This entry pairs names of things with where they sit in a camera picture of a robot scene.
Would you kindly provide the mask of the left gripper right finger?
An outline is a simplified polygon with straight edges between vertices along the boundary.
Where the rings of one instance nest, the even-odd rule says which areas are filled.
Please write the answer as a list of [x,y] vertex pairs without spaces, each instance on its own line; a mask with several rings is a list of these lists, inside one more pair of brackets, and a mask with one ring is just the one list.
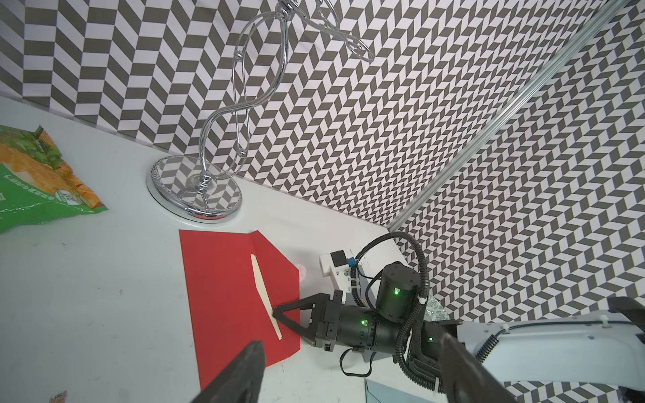
[[448,402],[516,403],[517,400],[449,333],[440,340],[439,364]]

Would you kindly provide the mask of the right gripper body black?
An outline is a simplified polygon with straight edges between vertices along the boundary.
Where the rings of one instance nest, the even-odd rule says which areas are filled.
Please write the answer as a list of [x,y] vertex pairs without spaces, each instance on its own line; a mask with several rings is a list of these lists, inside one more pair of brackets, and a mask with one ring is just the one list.
[[327,351],[340,344],[359,352],[393,355],[420,285],[416,270],[395,262],[381,271],[376,300],[368,307],[346,305],[340,297],[322,293],[313,296],[311,344]]

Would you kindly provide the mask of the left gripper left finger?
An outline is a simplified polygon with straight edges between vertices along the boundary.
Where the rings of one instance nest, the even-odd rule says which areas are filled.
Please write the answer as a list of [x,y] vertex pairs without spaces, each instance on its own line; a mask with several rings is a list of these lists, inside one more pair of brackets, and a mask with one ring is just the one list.
[[265,365],[263,342],[250,342],[191,403],[257,403]]

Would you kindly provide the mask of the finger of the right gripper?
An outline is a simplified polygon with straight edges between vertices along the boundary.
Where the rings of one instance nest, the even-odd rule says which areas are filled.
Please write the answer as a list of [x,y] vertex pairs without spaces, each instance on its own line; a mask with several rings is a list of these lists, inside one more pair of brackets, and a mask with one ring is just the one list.
[[273,317],[279,322],[285,322],[287,320],[287,312],[309,310],[311,312],[310,319],[320,321],[324,317],[325,308],[330,300],[331,295],[317,293],[313,296],[275,307]]
[[316,348],[323,346],[322,339],[317,334],[320,320],[318,315],[313,313],[312,309],[306,309],[304,311],[298,309],[279,311],[275,309],[273,317],[275,317],[279,324],[284,325],[308,344]]

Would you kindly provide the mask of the red envelope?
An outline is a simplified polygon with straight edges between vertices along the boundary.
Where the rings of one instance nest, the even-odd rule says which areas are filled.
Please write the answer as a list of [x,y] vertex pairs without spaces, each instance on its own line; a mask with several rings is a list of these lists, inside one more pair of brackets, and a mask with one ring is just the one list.
[[300,272],[261,232],[181,230],[181,254],[201,387],[255,340],[267,365],[290,358],[301,339],[271,315],[300,298]]

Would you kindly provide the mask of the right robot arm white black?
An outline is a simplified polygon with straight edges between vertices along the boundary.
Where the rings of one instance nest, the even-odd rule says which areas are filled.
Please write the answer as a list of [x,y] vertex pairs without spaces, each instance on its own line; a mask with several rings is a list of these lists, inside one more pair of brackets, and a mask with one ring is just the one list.
[[500,401],[507,381],[614,385],[627,401],[644,399],[644,308],[631,298],[564,320],[428,321],[413,312],[416,270],[396,262],[375,283],[372,304],[348,304],[336,290],[276,307],[273,316],[320,349],[389,355],[414,383],[453,401]]

